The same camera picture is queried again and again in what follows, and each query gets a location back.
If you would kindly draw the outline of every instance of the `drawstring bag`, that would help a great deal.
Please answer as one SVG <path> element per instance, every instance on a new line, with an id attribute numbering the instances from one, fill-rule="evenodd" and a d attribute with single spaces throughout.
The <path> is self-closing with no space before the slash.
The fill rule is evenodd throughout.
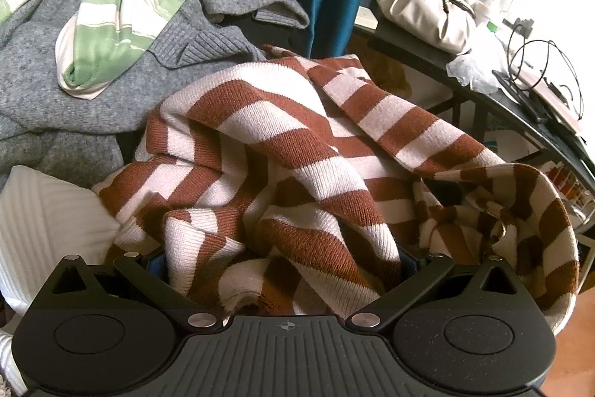
<path id="1" fill-rule="evenodd" d="M 475 14 L 462 0 L 377 0 L 382 14 L 432 46 L 452 54 L 471 49 Z"/>

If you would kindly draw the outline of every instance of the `clear plastic bag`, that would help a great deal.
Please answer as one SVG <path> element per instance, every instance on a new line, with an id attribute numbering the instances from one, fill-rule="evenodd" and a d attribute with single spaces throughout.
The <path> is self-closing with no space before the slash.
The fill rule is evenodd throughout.
<path id="1" fill-rule="evenodd" d="M 473 47 L 467 54 L 461 54 L 446 65 L 446 72 L 456 78 L 461 86 L 484 95 L 495 93 L 500 88 L 492 70 L 507 72 L 506 53 L 501 42 L 486 26 L 475 31 Z"/>

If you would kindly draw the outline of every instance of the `ribbed black plate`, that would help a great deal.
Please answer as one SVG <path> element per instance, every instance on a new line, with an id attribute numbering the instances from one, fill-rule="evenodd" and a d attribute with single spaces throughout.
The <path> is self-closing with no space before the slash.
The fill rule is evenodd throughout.
<path id="1" fill-rule="evenodd" d="M 32 397 L 52 394 L 38 390 Z M 445 397 L 411 377 L 377 336 L 336 317 L 236 317 L 192 336 L 154 380 L 122 397 Z M 522 397 L 537 397 L 527 391 Z"/>

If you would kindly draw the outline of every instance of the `crosshair logo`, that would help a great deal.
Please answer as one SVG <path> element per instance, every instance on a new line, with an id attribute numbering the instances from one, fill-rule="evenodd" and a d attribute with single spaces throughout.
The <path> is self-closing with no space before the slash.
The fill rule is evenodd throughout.
<path id="1" fill-rule="evenodd" d="M 281 323 L 279 325 L 282 329 L 284 329 L 286 332 L 290 332 L 292 331 L 295 327 L 297 327 L 297 325 L 295 323 L 290 322 L 289 320 L 284 321 L 283 323 Z"/>

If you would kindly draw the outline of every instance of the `metal screw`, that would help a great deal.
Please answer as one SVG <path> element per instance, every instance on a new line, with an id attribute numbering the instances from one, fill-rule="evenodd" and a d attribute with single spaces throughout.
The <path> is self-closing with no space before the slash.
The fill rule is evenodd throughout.
<path id="1" fill-rule="evenodd" d="M 357 313 L 351 317 L 351 323 L 363 328 L 373 328 L 380 325 L 380 317 L 374 313 Z"/>
<path id="2" fill-rule="evenodd" d="M 217 323 L 217 317 L 210 313 L 194 313 L 188 317 L 188 324 L 196 328 L 209 328 Z"/>

